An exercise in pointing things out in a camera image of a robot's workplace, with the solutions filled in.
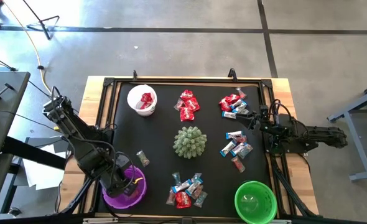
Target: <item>yellow cable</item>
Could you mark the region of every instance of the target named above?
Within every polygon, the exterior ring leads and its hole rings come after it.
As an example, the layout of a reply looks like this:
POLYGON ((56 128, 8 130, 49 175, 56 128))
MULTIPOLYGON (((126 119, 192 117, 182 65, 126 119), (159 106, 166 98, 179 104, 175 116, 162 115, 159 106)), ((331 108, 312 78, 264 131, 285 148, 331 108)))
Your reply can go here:
MULTIPOLYGON (((8 6, 7 2, 4 1, 5 6, 10 10, 10 12, 12 13, 12 15, 15 17, 15 19, 17 20, 17 22, 21 25, 22 29, 24 30, 24 32, 27 34, 27 37, 29 38, 30 42, 33 45, 34 51, 35 51, 35 55, 37 56, 37 62, 39 65, 41 65, 41 59, 40 59, 40 55, 39 55, 39 51, 37 50, 37 48, 34 45, 34 42, 32 40, 32 38, 30 37, 29 33, 27 32, 26 28, 22 25, 22 23, 20 22, 20 20, 15 16, 14 12, 11 10, 11 8, 8 6)), ((49 86, 47 85, 47 83, 45 82, 45 78, 44 78, 44 72, 42 71, 42 69, 40 70, 40 74, 41 74, 41 81, 42 84, 44 84, 45 88, 48 90, 48 92, 51 94, 51 89, 49 88, 49 86)))

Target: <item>green succulent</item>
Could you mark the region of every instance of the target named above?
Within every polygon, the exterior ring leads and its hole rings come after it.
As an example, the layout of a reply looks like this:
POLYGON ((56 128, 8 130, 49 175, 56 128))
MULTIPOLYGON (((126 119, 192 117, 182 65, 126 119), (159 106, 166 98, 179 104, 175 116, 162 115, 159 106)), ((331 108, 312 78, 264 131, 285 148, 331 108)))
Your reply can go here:
POLYGON ((207 135, 197 127, 183 127, 175 136, 174 146, 178 156, 190 159, 192 157, 201 156, 206 147, 207 135))

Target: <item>gray metal frame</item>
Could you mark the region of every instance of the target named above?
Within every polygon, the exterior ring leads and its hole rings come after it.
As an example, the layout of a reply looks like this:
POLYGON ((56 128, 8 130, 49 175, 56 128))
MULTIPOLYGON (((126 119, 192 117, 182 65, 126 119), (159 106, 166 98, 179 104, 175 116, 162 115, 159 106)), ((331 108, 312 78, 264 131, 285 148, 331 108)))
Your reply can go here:
POLYGON ((363 149, 363 145, 360 141, 359 134, 356 132, 355 125, 352 122, 350 111, 352 110, 358 110, 364 106, 367 105, 367 94, 356 100, 354 103, 348 105, 344 109, 342 109, 340 112, 330 115, 327 119, 329 122, 335 122, 339 118, 345 118, 346 123, 348 124, 348 127, 350 129, 353 141, 355 143, 356 149, 358 150, 360 159, 363 163, 363 166, 365 167, 365 172, 360 172, 354 175, 350 175, 351 180, 361 180, 361 179, 367 179, 367 156, 365 153, 365 150, 363 149))

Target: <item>white paper cup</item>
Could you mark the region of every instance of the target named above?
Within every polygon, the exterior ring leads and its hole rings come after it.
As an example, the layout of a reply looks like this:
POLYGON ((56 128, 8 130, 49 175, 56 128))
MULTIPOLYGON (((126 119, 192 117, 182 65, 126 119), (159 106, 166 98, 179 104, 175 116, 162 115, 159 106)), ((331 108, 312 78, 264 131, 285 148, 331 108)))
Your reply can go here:
POLYGON ((152 87, 148 85, 138 85, 129 91, 128 96, 127 96, 127 102, 128 102, 128 105, 134 111, 136 111, 139 115, 149 116, 154 112, 156 108, 157 95, 152 87), (143 105, 141 98, 144 93, 151 93, 153 103, 150 105, 150 107, 141 110, 140 108, 143 105))

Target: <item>black mat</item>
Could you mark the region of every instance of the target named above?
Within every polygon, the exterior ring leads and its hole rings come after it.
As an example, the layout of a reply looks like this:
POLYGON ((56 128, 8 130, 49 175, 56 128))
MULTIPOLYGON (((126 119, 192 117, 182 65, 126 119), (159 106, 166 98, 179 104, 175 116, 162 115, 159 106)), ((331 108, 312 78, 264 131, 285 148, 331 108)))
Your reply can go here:
MULTIPOLYGON (((236 189, 246 180, 257 180, 271 186, 266 157, 262 149, 261 136, 253 136, 239 122, 221 117, 218 102, 226 95, 236 93, 232 87, 219 86, 177 86, 151 85, 157 93, 157 106, 154 114, 141 117, 127 103, 127 95, 133 84, 122 84, 116 112, 118 126, 114 135, 114 146, 117 150, 127 153, 135 166, 146 176, 147 192, 143 200, 133 208, 115 210, 116 213, 136 215, 178 215, 203 217, 238 217, 234 196, 236 189), (181 122, 179 112, 173 107, 181 92, 192 90, 200 105, 195 112, 195 120, 181 122), (182 127, 197 126, 207 135, 205 152, 194 159, 185 159, 176 155, 172 149, 174 136, 182 127), (245 131, 249 143, 254 150, 243 160, 246 170, 239 173, 233 162, 232 155, 222 157, 219 151, 229 140, 225 133, 245 131), (143 150, 150 160, 143 167, 136 153, 143 150), (208 193, 203 207, 191 206, 178 209, 166 205, 169 189, 174 184, 173 172, 180 172, 182 181, 191 178, 194 173, 203 173, 204 191, 208 193)), ((242 88, 248 95, 246 101, 249 110, 259 111, 259 91, 255 86, 242 88)), ((107 212, 103 202, 99 203, 98 212, 107 212)))

